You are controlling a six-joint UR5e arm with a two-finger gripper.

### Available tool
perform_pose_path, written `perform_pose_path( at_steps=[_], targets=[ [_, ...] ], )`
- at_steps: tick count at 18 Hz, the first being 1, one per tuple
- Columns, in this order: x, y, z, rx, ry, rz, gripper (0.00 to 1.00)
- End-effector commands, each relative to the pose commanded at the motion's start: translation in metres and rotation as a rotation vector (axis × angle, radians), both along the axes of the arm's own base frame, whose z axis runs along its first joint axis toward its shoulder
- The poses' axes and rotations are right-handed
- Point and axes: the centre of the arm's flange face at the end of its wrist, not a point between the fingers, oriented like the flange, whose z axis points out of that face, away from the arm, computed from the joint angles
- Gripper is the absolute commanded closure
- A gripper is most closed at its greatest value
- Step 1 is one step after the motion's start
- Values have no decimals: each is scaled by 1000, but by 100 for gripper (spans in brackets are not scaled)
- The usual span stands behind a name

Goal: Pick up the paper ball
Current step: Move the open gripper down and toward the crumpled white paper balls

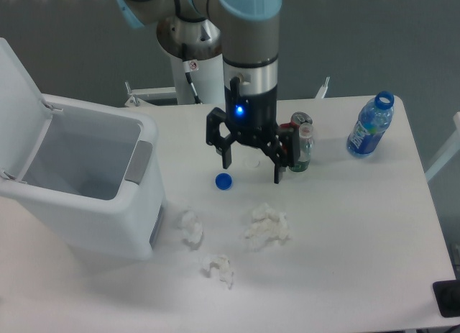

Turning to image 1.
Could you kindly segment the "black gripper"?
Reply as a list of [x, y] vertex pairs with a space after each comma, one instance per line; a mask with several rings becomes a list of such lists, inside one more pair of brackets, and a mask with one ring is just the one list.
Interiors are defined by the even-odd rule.
[[[277, 125], [277, 87], [255, 95], [244, 95], [242, 88], [241, 79], [233, 77], [230, 87], [225, 89], [226, 113], [215, 107], [207, 115], [206, 144], [216, 148], [223, 169], [231, 165], [233, 142], [261, 148], [274, 164], [273, 181], [278, 184], [282, 172], [299, 160], [299, 127], [293, 124]], [[229, 131], [226, 137], [220, 131], [223, 123]]]

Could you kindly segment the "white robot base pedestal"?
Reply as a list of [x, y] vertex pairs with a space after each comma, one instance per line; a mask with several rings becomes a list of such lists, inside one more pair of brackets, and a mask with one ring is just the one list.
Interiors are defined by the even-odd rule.
[[157, 41], [170, 59], [174, 86], [132, 89], [126, 82], [126, 106], [164, 99], [175, 99], [178, 105], [224, 104], [221, 34], [214, 24], [168, 17], [157, 24]]

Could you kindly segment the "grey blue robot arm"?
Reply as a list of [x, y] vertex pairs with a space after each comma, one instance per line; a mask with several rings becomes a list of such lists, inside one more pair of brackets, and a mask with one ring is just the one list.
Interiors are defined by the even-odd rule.
[[282, 0], [117, 0], [133, 27], [155, 24], [157, 40], [183, 63], [221, 58], [225, 107], [206, 118], [206, 141], [222, 165], [231, 145], [261, 150], [274, 179], [300, 157], [298, 131], [277, 123], [277, 67]]

